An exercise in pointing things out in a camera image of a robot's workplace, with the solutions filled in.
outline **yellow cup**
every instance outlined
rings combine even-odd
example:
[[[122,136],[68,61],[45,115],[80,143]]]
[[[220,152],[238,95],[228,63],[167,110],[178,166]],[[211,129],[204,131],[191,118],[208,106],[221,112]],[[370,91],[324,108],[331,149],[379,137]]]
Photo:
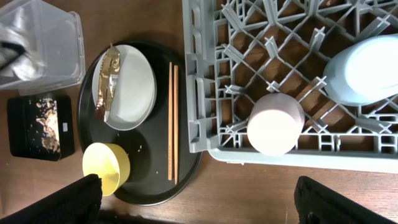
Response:
[[[130,175],[130,160],[124,149],[116,144],[93,143],[83,155],[83,173],[102,178],[102,195],[113,194]]]

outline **wooden chopstick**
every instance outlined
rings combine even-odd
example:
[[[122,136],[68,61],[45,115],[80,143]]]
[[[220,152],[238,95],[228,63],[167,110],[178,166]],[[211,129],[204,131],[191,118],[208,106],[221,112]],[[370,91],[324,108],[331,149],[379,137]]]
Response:
[[[173,63],[169,70],[169,180],[173,179]]]
[[[178,183],[178,65],[174,65],[174,182]]]

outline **sticker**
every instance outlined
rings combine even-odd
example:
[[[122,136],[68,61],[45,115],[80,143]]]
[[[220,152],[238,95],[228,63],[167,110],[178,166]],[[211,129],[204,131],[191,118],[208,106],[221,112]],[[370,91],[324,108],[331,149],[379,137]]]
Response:
[[[63,132],[68,132],[68,123],[62,123]]]

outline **grid of dish rack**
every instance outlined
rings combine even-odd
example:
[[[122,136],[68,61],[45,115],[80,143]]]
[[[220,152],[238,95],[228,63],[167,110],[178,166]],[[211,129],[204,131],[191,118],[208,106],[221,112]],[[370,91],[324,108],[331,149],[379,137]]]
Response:
[[[396,112],[398,111],[396,103],[398,95],[380,101],[366,112],[363,111],[364,107],[347,107],[331,100],[315,114],[309,115],[306,112],[306,124],[308,125],[303,129],[302,136],[317,137],[316,152],[300,148],[297,144],[287,155],[276,160],[260,156],[250,147],[246,148],[243,139],[247,135],[248,119],[242,119],[236,114],[234,104],[242,97],[247,98],[252,104],[255,103],[255,100],[248,94],[247,88],[257,82],[258,79],[266,83],[268,92],[279,93],[281,92],[280,87],[292,75],[298,75],[307,82],[307,86],[294,96],[298,102],[302,102],[314,92],[327,97],[323,90],[326,85],[325,77],[318,75],[309,79],[309,76],[302,73],[298,68],[311,55],[316,55],[325,63],[330,60],[330,57],[321,52],[320,48],[332,32],[337,32],[346,40],[356,43],[383,34],[386,29],[398,30],[398,18],[394,15],[398,11],[397,3],[398,1],[378,0],[342,1],[338,3],[332,0],[286,0],[284,2],[227,0],[220,6],[218,1],[183,0],[190,151],[209,150],[213,157],[226,162],[255,162],[295,166],[301,165],[283,162],[284,157],[290,160],[291,156],[301,154],[396,158],[398,155],[398,135],[395,127],[398,124],[398,112]],[[297,8],[298,13],[281,16],[291,5]],[[338,14],[339,12],[340,16],[337,19],[333,20],[328,17],[328,15]],[[254,23],[248,22],[254,14],[266,19]],[[373,15],[372,21],[368,22],[366,26],[361,23],[360,17],[363,14]],[[350,32],[341,23],[347,20],[349,16],[353,18]],[[314,28],[310,40],[305,41],[298,35],[298,30],[311,18],[316,18],[325,26]],[[221,35],[218,32],[219,27],[225,25],[228,27],[228,41],[220,44],[218,43],[219,35]],[[277,44],[273,36],[264,37],[264,34],[273,27],[277,27],[286,34],[283,42]],[[243,52],[234,47],[234,38],[242,33],[250,40],[247,49]],[[294,40],[308,49],[308,53],[296,64],[292,64],[280,56],[281,51],[287,50],[284,47],[290,40]],[[254,48],[259,46],[266,50],[268,59],[258,69],[255,69],[245,61],[245,58]],[[275,59],[290,70],[281,81],[270,80],[262,75],[267,66]],[[229,62],[230,73],[221,75],[220,64],[225,62]],[[236,69],[242,65],[254,74],[245,86],[235,84]],[[225,79],[229,79],[228,85],[222,85],[222,83],[225,83],[223,81]],[[222,121],[224,108],[221,102],[224,100],[231,102],[232,121],[227,125],[224,125]],[[392,109],[393,112],[385,110],[387,107]],[[354,120],[353,126],[347,131],[330,131],[324,118],[333,110],[344,111],[347,116]],[[373,149],[371,151],[352,149],[343,152],[341,151],[341,140],[345,136],[371,136],[374,138]]]

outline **wooden table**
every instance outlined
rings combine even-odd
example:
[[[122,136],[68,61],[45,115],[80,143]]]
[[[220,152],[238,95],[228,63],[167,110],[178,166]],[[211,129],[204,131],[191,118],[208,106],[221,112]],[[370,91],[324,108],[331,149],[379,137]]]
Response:
[[[152,40],[183,56],[181,0],[50,0],[49,3],[64,11],[79,13],[87,67],[110,42],[119,40]],[[17,96],[17,92],[0,91],[2,217],[83,177],[82,152],[76,131],[78,90],[78,86],[65,90],[73,102],[76,152],[58,162],[11,156],[6,102],[9,97]],[[254,164],[242,166],[218,162],[207,152],[195,180],[171,201],[154,207],[140,207],[105,197],[103,208],[120,215],[179,223],[297,223],[293,193],[301,175],[398,222],[398,175]]]

